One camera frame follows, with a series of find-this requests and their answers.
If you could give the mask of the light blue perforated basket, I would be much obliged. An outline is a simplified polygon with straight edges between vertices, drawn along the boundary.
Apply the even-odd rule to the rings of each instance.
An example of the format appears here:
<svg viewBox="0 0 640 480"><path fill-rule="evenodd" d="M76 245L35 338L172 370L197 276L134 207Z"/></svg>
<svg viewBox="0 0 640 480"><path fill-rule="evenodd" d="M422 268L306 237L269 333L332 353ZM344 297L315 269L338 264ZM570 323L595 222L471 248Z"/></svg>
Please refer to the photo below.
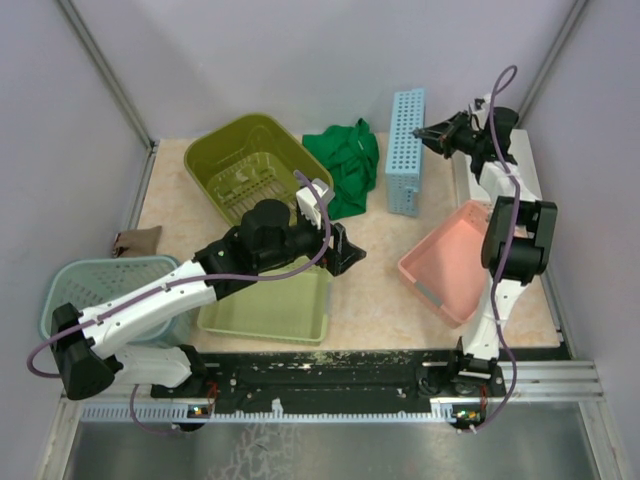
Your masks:
<svg viewBox="0 0 640 480"><path fill-rule="evenodd" d="M414 131L424 126L424 88L394 94L385 161L390 213L417 217L422 186L423 144Z"/></svg>

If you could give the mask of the white perforated basket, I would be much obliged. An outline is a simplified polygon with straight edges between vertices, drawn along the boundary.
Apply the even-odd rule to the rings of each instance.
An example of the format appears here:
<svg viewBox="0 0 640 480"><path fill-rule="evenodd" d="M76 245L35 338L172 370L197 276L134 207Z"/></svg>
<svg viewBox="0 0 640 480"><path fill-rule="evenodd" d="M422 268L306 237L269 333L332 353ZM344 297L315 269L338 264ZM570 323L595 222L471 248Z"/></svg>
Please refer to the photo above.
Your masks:
<svg viewBox="0 0 640 480"><path fill-rule="evenodd" d="M536 172L529 135L526 130L514 129L511 133L511 145L508 153L516 160L519 182L524 191L523 200L531 201L533 197L542 199L542 192ZM488 222L493 207L490 195L479 185L470 170L471 157L462 152L455 152L451 158L456 194L456 213L465 208L469 201L476 204L476 210L483 210Z"/></svg>

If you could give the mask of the pink perforated basket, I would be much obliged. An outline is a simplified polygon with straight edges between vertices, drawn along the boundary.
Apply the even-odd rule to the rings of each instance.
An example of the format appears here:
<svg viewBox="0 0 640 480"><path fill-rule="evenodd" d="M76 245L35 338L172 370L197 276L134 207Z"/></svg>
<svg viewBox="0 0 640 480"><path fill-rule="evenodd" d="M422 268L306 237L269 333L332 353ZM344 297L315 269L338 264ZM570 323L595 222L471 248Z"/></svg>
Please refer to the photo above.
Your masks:
<svg viewBox="0 0 640 480"><path fill-rule="evenodd" d="M469 329L482 305L488 271L481 249L489 217L486 203L468 201L398 262L407 288L452 329Z"/></svg>

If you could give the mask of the large olive green container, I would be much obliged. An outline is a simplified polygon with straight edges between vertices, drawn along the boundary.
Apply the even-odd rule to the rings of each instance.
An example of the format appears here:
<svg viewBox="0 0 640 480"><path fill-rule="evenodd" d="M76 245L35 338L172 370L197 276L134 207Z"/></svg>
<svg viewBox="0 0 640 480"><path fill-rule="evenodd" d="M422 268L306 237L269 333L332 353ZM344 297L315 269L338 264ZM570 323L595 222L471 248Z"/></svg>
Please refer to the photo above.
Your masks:
<svg viewBox="0 0 640 480"><path fill-rule="evenodd" d="M184 166L231 226L259 201L279 200L296 221L296 170L333 184L330 173L273 117L252 113L194 141Z"/></svg>

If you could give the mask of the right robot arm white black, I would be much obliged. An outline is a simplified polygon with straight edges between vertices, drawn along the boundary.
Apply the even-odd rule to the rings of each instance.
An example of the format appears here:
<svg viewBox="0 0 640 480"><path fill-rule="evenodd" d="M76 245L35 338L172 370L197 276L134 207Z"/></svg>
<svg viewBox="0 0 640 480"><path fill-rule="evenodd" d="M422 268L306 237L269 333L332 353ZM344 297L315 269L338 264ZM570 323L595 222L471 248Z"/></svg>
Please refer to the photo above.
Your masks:
<svg viewBox="0 0 640 480"><path fill-rule="evenodd" d="M558 215L526 186L509 153L519 114L506 107L468 109L413 131L413 136L446 159L456 152L471 158L469 170L489 195L492 211L480 252L487 284L480 304L447 366L447 384L470 395L498 375L504 327L516 301L549 262Z"/></svg>

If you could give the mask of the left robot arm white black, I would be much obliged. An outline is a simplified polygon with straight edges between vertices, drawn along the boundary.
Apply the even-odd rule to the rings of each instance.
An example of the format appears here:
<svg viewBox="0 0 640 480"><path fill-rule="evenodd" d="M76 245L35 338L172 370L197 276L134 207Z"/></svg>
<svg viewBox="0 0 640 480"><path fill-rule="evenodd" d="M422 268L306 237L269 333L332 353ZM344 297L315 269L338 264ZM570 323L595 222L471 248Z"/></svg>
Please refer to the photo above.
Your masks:
<svg viewBox="0 0 640 480"><path fill-rule="evenodd" d="M315 220L303 211L294 224L279 200L262 200L238 226L164 277L103 304L54 310L51 352L70 400L96 396L114 384L149 385L156 398L201 394L210 373L186 344L143 347L133 341L147 330L272 278L301 257L339 276L366 253L343 225Z"/></svg>

